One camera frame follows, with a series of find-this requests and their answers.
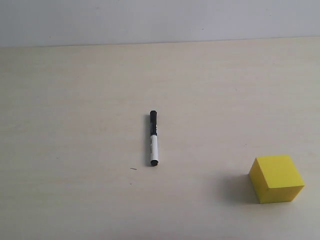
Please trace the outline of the black and white marker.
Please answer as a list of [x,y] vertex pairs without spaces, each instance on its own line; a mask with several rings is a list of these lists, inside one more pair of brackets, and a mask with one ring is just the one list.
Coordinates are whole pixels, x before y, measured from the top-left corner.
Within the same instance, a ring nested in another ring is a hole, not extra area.
[[150,114],[150,165],[155,167],[159,164],[157,112],[151,110]]

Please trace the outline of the yellow cube block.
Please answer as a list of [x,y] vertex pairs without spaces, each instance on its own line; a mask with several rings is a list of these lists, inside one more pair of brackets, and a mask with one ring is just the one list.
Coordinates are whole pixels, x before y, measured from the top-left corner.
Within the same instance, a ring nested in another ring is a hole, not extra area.
[[286,154],[256,157],[248,175],[261,204],[291,202],[305,186]]

